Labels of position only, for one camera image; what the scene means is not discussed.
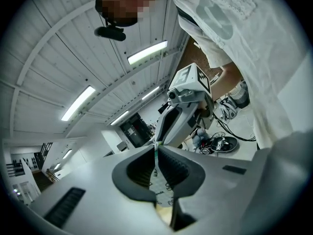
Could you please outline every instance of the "printed shirt graphic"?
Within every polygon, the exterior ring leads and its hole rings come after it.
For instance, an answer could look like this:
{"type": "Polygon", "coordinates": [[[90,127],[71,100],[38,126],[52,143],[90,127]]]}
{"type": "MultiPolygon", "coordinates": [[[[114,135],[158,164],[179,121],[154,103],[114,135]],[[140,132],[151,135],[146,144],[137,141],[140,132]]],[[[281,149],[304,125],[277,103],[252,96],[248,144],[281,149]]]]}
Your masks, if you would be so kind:
{"type": "Polygon", "coordinates": [[[292,132],[277,95],[309,50],[301,29],[282,0],[174,0],[197,27],[180,26],[200,45],[211,68],[234,62],[249,89],[254,133],[261,148],[292,132]]]}

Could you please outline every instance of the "white wooden ceiling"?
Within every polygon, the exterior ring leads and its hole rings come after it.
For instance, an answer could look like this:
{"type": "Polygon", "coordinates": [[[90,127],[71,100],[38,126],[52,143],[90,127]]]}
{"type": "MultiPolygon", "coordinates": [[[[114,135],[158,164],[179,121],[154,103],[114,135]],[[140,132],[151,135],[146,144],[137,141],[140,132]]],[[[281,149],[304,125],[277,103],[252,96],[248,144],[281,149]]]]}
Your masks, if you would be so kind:
{"type": "Polygon", "coordinates": [[[186,42],[172,0],[156,0],[147,17],[125,28],[124,42],[96,37],[102,25],[94,0],[28,0],[21,7],[0,50],[6,138],[79,137],[138,107],[156,86],[159,93],[167,88],[186,42]],[[164,40],[165,50],[129,65],[127,57],[164,40]],[[84,109],[61,121],[88,85],[96,92],[84,109]]]}

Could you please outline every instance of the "white wall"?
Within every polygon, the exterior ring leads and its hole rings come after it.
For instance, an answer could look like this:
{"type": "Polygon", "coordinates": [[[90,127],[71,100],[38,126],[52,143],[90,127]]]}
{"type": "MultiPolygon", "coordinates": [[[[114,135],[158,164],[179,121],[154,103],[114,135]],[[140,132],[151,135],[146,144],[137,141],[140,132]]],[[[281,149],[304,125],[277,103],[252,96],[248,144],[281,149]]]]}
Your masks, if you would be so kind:
{"type": "Polygon", "coordinates": [[[31,197],[33,200],[35,200],[41,194],[41,192],[36,184],[36,181],[33,177],[31,170],[29,169],[27,164],[24,162],[24,160],[22,160],[22,165],[23,165],[25,175],[18,176],[18,177],[10,177],[10,182],[12,185],[27,183],[27,185],[29,186],[29,190],[32,193],[31,197]]]}
{"type": "Polygon", "coordinates": [[[66,175],[68,175],[70,172],[71,172],[71,168],[69,165],[65,165],[62,170],[59,170],[57,172],[55,172],[55,176],[58,178],[58,179],[62,179],[64,178],[66,175]]]}
{"type": "Polygon", "coordinates": [[[89,132],[86,142],[79,148],[79,151],[86,162],[90,162],[97,158],[103,158],[112,151],[112,149],[99,129],[95,128],[89,132]]]}
{"type": "Polygon", "coordinates": [[[23,154],[23,153],[36,153],[40,152],[41,146],[29,146],[29,147],[11,147],[11,154],[23,154]]]}
{"type": "Polygon", "coordinates": [[[27,159],[28,159],[28,165],[31,167],[31,169],[32,170],[38,170],[38,168],[37,169],[34,169],[33,167],[34,167],[34,164],[33,164],[33,162],[32,162],[32,158],[34,158],[35,156],[34,156],[34,153],[22,153],[22,154],[11,154],[11,159],[12,160],[16,160],[16,162],[20,162],[20,160],[22,161],[23,160],[23,158],[27,161],[27,159]]]}
{"type": "Polygon", "coordinates": [[[111,147],[114,153],[120,153],[120,150],[117,148],[117,145],[120,144],[123,140],[117,134],[115,128],[108,127],[105,130],[101,130],[101,133],[109,146],[111,147]]]}
{"type": "Polygon", "coordinates": [[[11,159],[11,153],[10,153],[10,148],[9,147],[4,147],[3,148],[3,155],[4,155],[4,160],[6,164],[11,164],[12,159],[11,159]]]}
{"type": "Polygon", "coordinates": [[[73,155],[62,166],[62,169],[59,171],[61,172],[61,177],[66,176],[81,165],[103,158],[111,151],[112,149],[103,137],[99,126],[95,125],[89,130],[87,138],[85,138],[78,149],[76,149],[76,152],[73,150],[73,155]]]}
{"type": "Polygon", "coordinates": [[[145,121],[147,125],[156,123],[160,117],[158,109],[167,102],[167,97],[164,94],[158,96],[155,100],[151,101],[145,107],[138,111],[138,114],[145,121]]]}

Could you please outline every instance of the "fluorescent light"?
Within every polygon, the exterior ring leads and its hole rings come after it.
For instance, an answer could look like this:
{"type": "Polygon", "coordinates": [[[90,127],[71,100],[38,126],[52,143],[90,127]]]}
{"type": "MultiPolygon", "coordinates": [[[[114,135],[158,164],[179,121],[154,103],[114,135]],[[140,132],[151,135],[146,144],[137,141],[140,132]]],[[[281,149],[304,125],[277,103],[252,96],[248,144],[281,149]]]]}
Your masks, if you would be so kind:
{"type": "Polygon", "coordinates": [[[150,96],[151,94],[153,94],[154,92],[156,92],[158,89],[160,89],[160,86],[156,87],[153,91],[149,92],[148,94],[146,94],[142,100],[145,100],[148,96],[150,96]]]}
{"type": "Polygon", "coordinates": [[[120,121],[124,116],[126,116],[129,111],[124,112],[121,116],[119,116],[111,125],[115,125],[118,121],[120,121]]]}
{"type": "Polygon", "coordinates": [[[64,155],[64,157],[62,159],[66,158],[70,154],[71,151],[72,151],[72,149],[68,150],[67,153],[64,155]]]}
{"type": "Polygon", "coordinates": [[[164,41],[162,43],[159,43],[157,45],[153,45],[149,48],[146,48],[144,50],[142,50],[141,52],[131,56],[128,58],[128,62],[130,65],[134,64],[135,62],[139,61],[140,59],[151,55],[152,53],[155,53],[161,49],[164,49],[167,47],[167,41],[164,41]]]}
{"type": "Polygon", "coordinates": [[[89,86],[85,91],[75,100],[71,107],[64,114],[62,121],[68,121],[74,112],[87,100],[88,97],[95,91],[95,89],[89,86]]]}
{"type": "Polygon", "coordinates": [[[58,163],[54,169],[56,170],[57,168],[59,168],[59,166],[60,166],[60,163],[58,163]]]}

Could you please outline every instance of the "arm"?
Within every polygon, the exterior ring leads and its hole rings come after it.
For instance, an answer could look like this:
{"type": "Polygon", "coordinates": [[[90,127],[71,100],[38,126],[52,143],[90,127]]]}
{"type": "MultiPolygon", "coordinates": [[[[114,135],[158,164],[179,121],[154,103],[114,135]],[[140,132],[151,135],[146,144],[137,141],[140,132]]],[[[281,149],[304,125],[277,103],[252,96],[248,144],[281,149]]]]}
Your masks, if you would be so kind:
{"type": "Polygon", "coordinates": [[[238,67],[233,62],[223,65],[221,76],[211,86],[213,101],[234,89],[242,78],[238,67]]]}
{"type": "Polygon", "coordinates": [[[211,86],[213,100],[215,101],[231,91],[240,82],[242,75],[230,57],[199,27],[180,16],[179,24],[200,45],[201,50],[207,57],[210,68],[221,67],[223,70],[220,78],[211,86]]]}
{"type": "Polygon", "coordinates": [[[192,139],[195,136],[196,132],[197,132],[197,129],[195,129],[184,141],[192,139]]]}

